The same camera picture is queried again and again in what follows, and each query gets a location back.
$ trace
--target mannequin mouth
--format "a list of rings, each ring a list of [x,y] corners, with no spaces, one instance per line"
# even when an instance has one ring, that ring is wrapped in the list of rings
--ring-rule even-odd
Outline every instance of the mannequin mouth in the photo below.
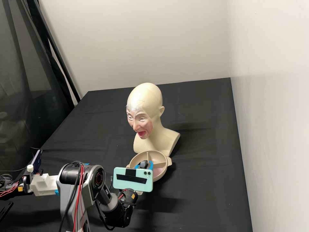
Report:
[[[139,135],[140,137],[143,137],[145,134],[146,134],[146,131],[138,132],[138,135]]]

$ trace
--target white 3d printed part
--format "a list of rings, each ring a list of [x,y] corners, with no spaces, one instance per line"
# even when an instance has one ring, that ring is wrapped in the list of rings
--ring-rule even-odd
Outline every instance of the white 3d printed part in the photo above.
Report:
[[[48,173],[43,175],[36,174],[30,184],[30,189],[35,196],[56,195],[58,190],[56,184],[57,176],[49,176]]]

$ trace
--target white wall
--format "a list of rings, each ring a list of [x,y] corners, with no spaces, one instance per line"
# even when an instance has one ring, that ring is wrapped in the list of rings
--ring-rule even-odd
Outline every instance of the white wall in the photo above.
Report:
[[[226,0],[40,0],[73,81],[87,91],[228,76]]]
[[[254,232],[309,231],[309,5],[228,1],[230,73]]]
[[[77,88],[232,76],[254,232],[309,231],[307,0],[40,0]]]

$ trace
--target black tablecloth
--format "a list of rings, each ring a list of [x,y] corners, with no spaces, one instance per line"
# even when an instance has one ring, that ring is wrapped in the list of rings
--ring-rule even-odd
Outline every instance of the black tablecloth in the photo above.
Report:
[[[139,196],[130,225],[114,231],[252,231],[230,79],[159,87],[162,124],[181,134],[173,164],[151,193]],[[80,160],[102,165],[109,184],[114,167],[135,155],[125,111],[132,89],[88,92],[42,147],[44,172],[57,175]],[[1,231],[58,231],[59,197],[12,201]],[[95,207],[89,220],[92,231],[106,231]]]

